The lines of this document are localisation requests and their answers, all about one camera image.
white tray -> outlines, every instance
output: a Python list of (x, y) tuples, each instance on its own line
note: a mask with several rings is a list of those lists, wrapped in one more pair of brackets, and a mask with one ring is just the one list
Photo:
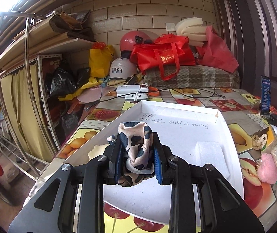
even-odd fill
[[(122, 122), (144, 121), (157, 132), (161, 144), (171, 148), (189, 164), (198, 165), (194, 156), (197, 141), (218, 142), (222, 148), (230, 176), (227, 179), (244, 198), (242, 174), (238, 155), (228, 126), (217, 109), (174, 103), (141, 101), (128, 109), (101, 132), (85, 143), (64, 163), (85, 164), (87, 153), (95, 145), (107, 144), (107, 137), (118, 132)], [(194, 185), (197, 226), (200, 212), (197, 189)], [(156, 178), (142, 181), (133, 187), (104, 185), (104, 201), (133, 216), (155, 223), (168, 224), (170, 218), (171, 186), (161, 186)]]

pink hat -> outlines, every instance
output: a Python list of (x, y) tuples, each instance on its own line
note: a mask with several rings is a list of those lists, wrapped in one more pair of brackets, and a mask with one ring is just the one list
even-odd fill
[(106, 95), (109, 91), (116, 90), (112, 87), (102, 88), (100, 85), (85, 89), (80, 95), (77, 96), (78, 101), (82, 103), (92, 103), (98, 101), (103, 95)]

yellow bag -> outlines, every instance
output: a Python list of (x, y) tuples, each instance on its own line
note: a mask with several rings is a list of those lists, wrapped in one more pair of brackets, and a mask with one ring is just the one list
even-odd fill
[(90, 49), (89, 67), (90, 76), (104, 78), (109, 74), (111, 62), (114, 60), (115, 51), (113, 46), (108, 45), (101, 49)]

curtain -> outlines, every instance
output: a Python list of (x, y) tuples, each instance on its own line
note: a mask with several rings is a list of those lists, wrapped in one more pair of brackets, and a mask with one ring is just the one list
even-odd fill
[[(41, 122), (44, 128), (47, 129), (40, 105), (37, 61), (31, 63), (30, 70), (36, 105)], [(31, 104), (26, 80), (26, 68), (23, 67), (17, 72), (14, 71), (12, 74), (2, 78), (1, 87), (10, 121), (22, 148), (34, 157), (51, 162), (54, 155), (50, 152), (49, 146), (40, 131)]]

pink plush keychain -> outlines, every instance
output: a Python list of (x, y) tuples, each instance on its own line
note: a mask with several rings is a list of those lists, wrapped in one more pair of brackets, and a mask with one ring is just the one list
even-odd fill
[(265, 183), (275, 184), (277, 182), (277, 168), (271, 154), (262, 153), (262, 161), (257, 169), (258, 178)]

